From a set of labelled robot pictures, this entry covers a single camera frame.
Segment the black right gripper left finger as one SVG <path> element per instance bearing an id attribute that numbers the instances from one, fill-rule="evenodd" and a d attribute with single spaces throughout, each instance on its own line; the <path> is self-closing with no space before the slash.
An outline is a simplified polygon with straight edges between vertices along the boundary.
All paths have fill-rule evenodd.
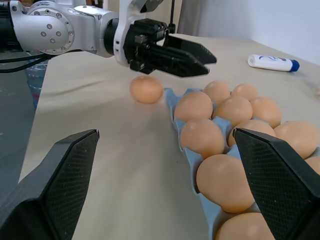
<path id="1" fill-rule="evenodd" d="M 52 146 L 0 205 L 0 240 L 72 240 L 99 138 L 90 129 Z"/>

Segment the clear plastic water bottle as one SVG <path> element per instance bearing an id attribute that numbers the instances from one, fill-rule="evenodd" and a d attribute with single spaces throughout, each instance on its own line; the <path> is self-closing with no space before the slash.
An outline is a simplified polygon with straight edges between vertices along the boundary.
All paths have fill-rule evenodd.
<path id="1" fill-rule="evenodd" d="M 40 98 L 48 62 L 48 60 L 45 60 L 24 70 L 27 78 L 27 84 L 32 96 L 32 102 L 35 108 L 37 107 Z"/>

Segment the white tube with blue cap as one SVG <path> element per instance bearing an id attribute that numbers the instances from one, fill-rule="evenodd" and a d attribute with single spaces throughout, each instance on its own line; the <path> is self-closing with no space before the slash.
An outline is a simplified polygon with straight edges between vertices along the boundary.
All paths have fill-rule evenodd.
<path id="1" fill-rule="evenodd" d="M 252 54 L 248 57 L 248 65 L 252 68 L 259 68 L 280 72 L 297 72 L 300 64 L 297 60 Z"/>

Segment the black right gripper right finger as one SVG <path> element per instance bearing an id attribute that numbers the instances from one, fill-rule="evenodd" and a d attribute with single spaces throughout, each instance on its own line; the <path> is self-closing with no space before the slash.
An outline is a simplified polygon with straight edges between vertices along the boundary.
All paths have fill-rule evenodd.
<path id="1" fill-rule="evenodd" d="M 232 134 L 275 240 L 320 240 L 320 175 L 282 139 L 244 128 Z"/>

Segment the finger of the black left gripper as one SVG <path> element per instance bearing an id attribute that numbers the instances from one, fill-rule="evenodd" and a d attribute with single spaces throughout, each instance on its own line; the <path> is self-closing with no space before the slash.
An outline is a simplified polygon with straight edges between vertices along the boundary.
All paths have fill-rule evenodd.
<path id="1" fill-rule="evenodd" d="M 182 50 L 192 54 L 205 65 L 217 63 L 217 58 L 206 47 L 197 42 L 178 38 L 173 35 L 168 35 L 165 37 L 163 46 Z"/>
<path id="2" fill-rule="evenodd" d="M 162 46 L 150 48 L 150 66 L 181 78 L 203 76 L 210 72 L 205 64 L 191 53 Z"/>

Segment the brown egg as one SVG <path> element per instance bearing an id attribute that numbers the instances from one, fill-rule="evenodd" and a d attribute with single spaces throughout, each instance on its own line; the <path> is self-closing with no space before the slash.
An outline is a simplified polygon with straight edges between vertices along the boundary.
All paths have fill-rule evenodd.
<path id="1" fill-rule="evenodd" d="M 210 119 L 189 120 L 180 132 L 182 148 L 198 153 L 203 159 L 222 154 L 225 150 L 225 139 L 221 129 Z"/>
<path id="2" fill-rule="evenodd" d="M 320 130 L 306 121 L 287 121 L 273 130 L 277 138 L 286 141 L 303 159 L 311 156 L 320 144 Z"/>
<path id="3" fill-rule="evenodd" d="M 207 94 L 211 101 L 217 105 L 231 96 L 228 85 L 224 81 L 220 80 L 210 82 L 203 89 L 203 92 Z"/>
<path id="4" fill-rule="evenodd" d="M 243 213 L 228 219 L 217 231 L 214 240 L 275 240 L 263 215 Z"/>
<path id="5" fill-rule="evenodd" d="M 270 97 L 258 96 L 251 99 L 252 118 L 267 122 L 273 129 L 281 124 L 282 114 L 278 104 Z"/>
<path id="6" fill-rule="evenodd" d="M 212 118 L 220 117 L 230 122 L 241 122 L 252 118 L 250 102 L 241 96 L 231 96 L 223 100 L 213 111 Z"/>
<path id="7" fill-rule="evenodd" d="M 259 96 L 257 89 L 248 83 L 242 83 L 237 85 L 230 94 L 232 97 L 243 97 L 248 101 Z"/>
<path id="8" fill-rule="evenodd" d="M 192 91 L 184 95 L 176 104 L 174 118 L 187 122 L 193 119 L 210 119 L 213 113 L 213 102 L 202 91 Z"/>
<path id="9" fill-rule="evenodd" d="M 253 130 L 256 132 L 261 132 L 264 134 L 268 134 L 270 136 L 275 137 L 276 133 L 274 129 L 266 122 L 258 119 L 250 119 L 250 120 L 245 120 L 238 125 L 236 125 L 230 132 L 227 143 L 229 147 L 232 147 L 233 145 L 236 144 L 236 141 L 233 137 L 233 130 L 235 128 L 243 128 L 243 129 L 248 129 L 248 130 Z"/>
<path id="10" fill-rule="evenodd" d="M 255 202 L 241 160 L 231 155 L 206 158 L 197 169 L 196 185 L 201 194 L 227 213 L 243 212 Z"/>
<path id="11" fill-rule="evenodd" d="M 138 76 L 129 86 L 129 91 L 134 100 L 143 104 L 156 103 L 164 93 L 162 83 L 150 76 Z"/>
<path id="12" fill-rule="evenodd" d="M 320 176 L 320 155 L 309 157 L 305 162 Z"/>

